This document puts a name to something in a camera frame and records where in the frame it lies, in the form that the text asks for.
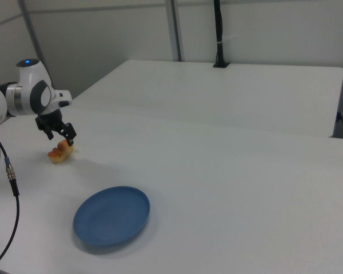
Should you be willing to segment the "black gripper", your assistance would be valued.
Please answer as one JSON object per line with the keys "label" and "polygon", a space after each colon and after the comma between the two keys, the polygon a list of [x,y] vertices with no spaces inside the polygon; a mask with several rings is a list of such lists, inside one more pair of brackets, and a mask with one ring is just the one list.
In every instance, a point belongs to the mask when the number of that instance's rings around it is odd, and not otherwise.
{"label": "black gripper", "polygon": [[35,122],[38,129],[43,131],[49,140],[52,140],[54,137],[52,131],[58,131],[68,144],[74,144],[74,138],[77,136],[77,133],[71,123],[63,123],[60,109],[49,114],[38,115]]}

